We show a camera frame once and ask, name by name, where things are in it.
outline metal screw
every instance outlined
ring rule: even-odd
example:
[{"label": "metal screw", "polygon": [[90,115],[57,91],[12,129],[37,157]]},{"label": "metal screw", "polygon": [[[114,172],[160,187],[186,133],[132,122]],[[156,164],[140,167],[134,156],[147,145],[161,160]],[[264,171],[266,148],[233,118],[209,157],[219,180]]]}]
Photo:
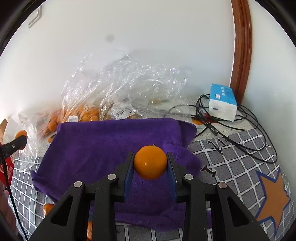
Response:
[{"label": "metal screw", "polygon": [[109,175],[107,176],[107,178],[108,178],[109,180],[114,180],[114,179],[116,178],[116,175],[115,175],[115,174],[109,174]]},{"label": "metal screw", "polygon": [[227,188],[227,184],[224,183],[224,182],[219,182],[218,186],[219,186],[220,188]]},{"label": "metal screw", "polygon": [[81,186],[82,186],[82,182],[81,181],[74,182],[74,187],[79,188]]},{"label": "metal screw", "polygon": [[184,178],[186,180],[192,180],[193,179],[193,176],[191,174],[185,174]]}]

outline black cable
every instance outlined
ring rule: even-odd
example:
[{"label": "black cable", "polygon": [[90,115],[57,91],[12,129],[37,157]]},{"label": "black cable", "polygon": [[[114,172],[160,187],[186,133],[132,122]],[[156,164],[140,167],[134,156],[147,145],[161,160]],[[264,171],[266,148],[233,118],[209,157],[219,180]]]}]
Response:
[{"label": "black cable", "polygon": [[200,132],[200,133],[198,133],[194,138],[197,138],[197,137],[199,137],[202,133],[204,133],[205,132],[205,130],[207,129],[207,126]]},{"label": "black cable", "polygon": [[[276,149],[274,148],[268,134],[266,133],[266,131],[264,130],[264,128],[260,125],[260,123],[258,122],[258,119],[257,117],[254,115],[254,113],[252,111],[250,111],[247,107],[243,106],[243,105],[238,105],[238,111],[240,111],[243,115],[239,115],[239,114],[236,114],[236,117],[239,117],[238,119],[235,119],[234,121],[240,121],[240,120],[247,120],[249,121],[253,126],[254,126],[254,129],[258,129],[261,133],[262,133],[262,136],[263,136],[263,143],[264,145],[259,148],[259,149],[253,149],[253,148],[249,148],[249,147],[246,147],[242,144],[239,144],[233,140],[231,140],[228,136],[222,134],[219,130],[217,130],[211,122],[209,122],[210,120],[222,125],[222,126],[225,126],[227,128],[230,128],[230,129],[234,129],[234,130],[239,130],[239,131],[246,131],[247,129],[240,129],[240,128],[235,128],[235,127],[231,127],[231,126],[228,126],[228,125],[225,125],[223,124],[222,122],[230,122],[229,120],[223,120],[221,118],[216,118],[216,117],[213,117],[209,114],[209,112],[206,110],[206,108],[209,108],[208,106],[203,106],[202,104],[202,98],[207,98],[208,99],[208,96],[210,94],[206,94],[206,95],[200,95],[199,99],[197,100],[197,103],[196,105],[191,105],[191,104],[180,104],[180,105],[176,105],[172,108],[170,108],[168,110],[168,112],[170,112],[171,110],[173,110],[174,108],[178,107],[178,106],[191,106],[191,107],[195,107],[196,110],[195,110],[195,115],[190,115],[192,119],[195,119],[195,120],[200,120],[206,127],[200,132],[198,133],[196,137],[200,136],[203,132],[205,132],[206,129],[211,129],[211,130],[215,130],[216,133],[220,134],[225,140],[227,140],[228,142],[230,142],[231,144],[233,144],[235,147],[237,147],[238,149],[240,149],[243,153],[247,154],[248,156],[251,156],[252,158],[256,159],[256,160],[259,160],[259,161],[262,161],[262,162],[265,162],[265,163],[269,163],[269,164],[273,164],[273,163],[276,163],[277,162],[277,152],[276,152]],[[199,114],[199,108],[202,108],[205,113],[207,114],[207,116],[200,116]],[[265,135],[267,136],[268,140],[270,141],[270,144],[271,146],[273,147],[274,151],[275,151],[275,155],[276,155],[276,159],[275,161],[265,161],[261,158],[258,158],[256,156],[254,156],[254,153],[251,154],[249,153],[247,150],[249,151],[252,151],[252,152],[260,152],[262,150],[264,150],[267,146],[267,140],[266,140],[266,137]]]},{"label": "black cable", "polygon": [[22,232],[24,233],[24,236],[25,236],[25,239],[27,241],[29,241],[28,237],[27,237],[27,234],[25,232],[25,229],[24,227],[22,226],[22,223],[20,221],[20,217],[17,213],[17,207],[15,206],[15,202],[14,202],[14,198],[13,198],[13,195],[12,195],[12,192],[11,192],[11,189],[10,189],[10,186],[9,186],[9,181],[8,181],[8,173],[7,173],[7,166],[6,166],[6,162],[5,162],[5,158],[4,158],[4,153],[3,153],[3,150],[1,149],[0,147],[0,151],[2,152],[0,155],[2,155],[3,158],[2,159],[2,165],[3,165],[3,170],[4,170],[4,178],[5,178],[5,184],[6,184],[6,187],[7,187],[7,190],[8,190],[8,193],[9,193],[9,196],[10,196],[10,199],[11,199],[11,203],[12,203],[12,206],[13,206],[13,209],[15,211],[15,216],[17,217],[17,220],[18,220],[18,223],[22,229]]},{"label": "black cable", "polygon": [[[201,108],[204,109],[204,111],[208,114],[208,116],[210,116],[210,118],[211,118],[212,120],[216,121],[216,122],[219,123],[220,125],[223,125],[223,126],[225,126],[225,127],[230,128],[230,129],[241,130],[241,131],[245,131],[245,130],[246,130],[246,129],[239,129],[239,128],[235,128],[235,127],[231,127],[231,126],[224,125],[224,124],[222,124],[217,118],[211,116],[211,115],[208,113],[208,111],[206,110],[206,107],[204,107],[203,104],[202,104],[202,102],[201,102],[201,99],[202,99],[203,97],[206,97],[206,96],[207,96],[207,95],[201,95],[200,98],[199,98],[199,103],[200,103],[200,105],[201,105]],[[246,113],[246,112],[242,109],[242,107],[245,108],[246,110],[248,110],[252,115]],[[276,155],[276,160],[275,160],[275,161],[265,161],[265,160],[263,160],[263,159],[261,159],[261,158],[258,158],[258,157],[256,157],[256,156],[254,156],[253,154],[250,154],[250,153],[248,153],[248,152],[246,151],[246,149],[247,149],[247,150],[251,150],[251,151],[254,151],[254,152],[259,152],[259,151],[265,149],[266,146],[267,146],[267,140],[266,140],[266,137],[265,137],[264,134],[262,135],[262,136],[264,137],[264,143],[265,143],[265,144],[263,145],[263,147],[261,147],[261,148],[259,148],[259,149],[252,149],[252,148],[248,148],[248,147],[246,147],[246,146],[244,146],[244,145],[241,145],[241,144],[239,144],[239,143],[237,143],[237,142],[231,140],[228,136],[225,136],[225,135],[222,134],[219,130],[217,130],[217,129],[216,129],[211,123],[207,123],[206,126],[207,126],[207,127],[210,126],[211,128],[214,128],[215,130],[217,130],[217,133],[220,134],[225,140],[227,140],[228,142],[230,142],[231,144],[233,144],[234,146],[236,146],[238,149],[240,149],[242,152],[244,152],[244,153],[247,154],[248,156],[251,156],[252,158],[254,158],[254,159],[256,159],[256,160],[259,160],[259,161],[262,161],[262,162],[265,162],[265,163],[269,163],[269,164],[276,163],[277,158],[278,158],[278,157],[277,157],[277,152],[276,152],[276,150],[275,150],[275,148],[274,148],[274,146],[273,146],[273,144],[272,144],[272,142],[271,142],[271,140],[270,140],[268,134],[266,133],[266,131],[264,130],[264,128],[259,124],[257,117],[254,115],[254,113],[253,113],[252,111],[250,111],[250,110],[249,110],[248,108],[246,108],[245,106],[240,105],[240,106],[239,106],[239,109],[242,110],[242,112],[245,114],[245,116],[241,116],[241,115],[237,115],[237,116],[242,117],[242,119],[246,119],[247,121],[249,121],[251,124],[254,125],[255,129],[258,129],[262,134],[263,134],[263,132],[266,134],[267,138],[269,139],[269,141],[270,141],[270,143],[271,143],[271,145],[272,145],[272,147],[273,147],[273,149],[274,149],[274,151],[275,151],[275,155]],[[250,116],[252,119],[254,119],[254,120],[257,122],[257,124],[254,124],[253,121],[251,121],[250,119],[247,118],[247,116]]]}]

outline plastic bag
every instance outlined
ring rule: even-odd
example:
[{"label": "plastic bag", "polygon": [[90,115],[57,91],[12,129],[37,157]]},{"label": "plastic bag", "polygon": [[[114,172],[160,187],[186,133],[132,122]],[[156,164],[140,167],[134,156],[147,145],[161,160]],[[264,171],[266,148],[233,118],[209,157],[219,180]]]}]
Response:
[{"label": "plastic bag", "polygon": [[25,130],[28,135],[26,147],[12,156],[13,162],[15,158],[20,161],[20,171],[32,167],[37,162],[38,153],[42,149],[42,139],[49,134],[47,126],[51,116],[52,111],[46,110],[31,115],[29,118],[18,115],[18,122],[12,118],[9,120],[9,128],[5,133],[4,143],[13,141],[15,135],[21,130]]},{"label": "plastic bag", "polygon": [[190,115],[181,95],[189,68],[141,66],[125,56],[96,73],[83,69],[88,58],[64,85],[61,122]]}]

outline light switch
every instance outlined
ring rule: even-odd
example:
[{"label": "light switch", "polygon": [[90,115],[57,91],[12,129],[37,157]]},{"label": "light switch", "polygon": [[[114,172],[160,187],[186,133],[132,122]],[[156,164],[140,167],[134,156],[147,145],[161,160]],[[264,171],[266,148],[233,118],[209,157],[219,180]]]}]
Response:
[{"label": "light switch", "polygon": [[39,6],[34,12],[31,13],[31,15],[28,18],[28,28],[32,27],[32,25],[41,18],[41,9],[42,7]]}]

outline orange star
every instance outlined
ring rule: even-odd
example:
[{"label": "orange star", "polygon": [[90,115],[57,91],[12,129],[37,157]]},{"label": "orange star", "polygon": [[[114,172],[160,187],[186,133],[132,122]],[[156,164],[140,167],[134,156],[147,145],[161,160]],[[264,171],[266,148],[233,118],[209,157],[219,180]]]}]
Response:
[{"label": "orange star", "polygon": [[274,235],[281,223],[284,209],[291,201],[288,196],[281,170],[278,171],[276,179],[273,179],[261,172],[256,171],[264,192],[264,201],[255,218],[259,223],[271,219],[274,224]]}]

